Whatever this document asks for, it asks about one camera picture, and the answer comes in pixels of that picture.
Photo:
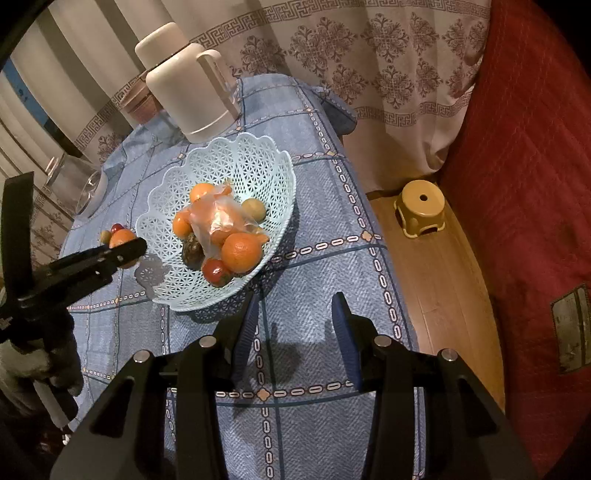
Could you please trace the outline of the gloved left hand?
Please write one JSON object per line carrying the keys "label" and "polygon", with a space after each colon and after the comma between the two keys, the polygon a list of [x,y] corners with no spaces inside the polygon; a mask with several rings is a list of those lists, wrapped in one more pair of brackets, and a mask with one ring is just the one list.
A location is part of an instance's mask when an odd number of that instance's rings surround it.
{"label": "gloved left hand", "polygon": [[33,386],[35,381],[64,389],[72,396],[80,394],[84,381],[73,336],[50,351],[36,349],[24,354],[10,342],[1,345],[1,391],[23,416],[43,408]]}

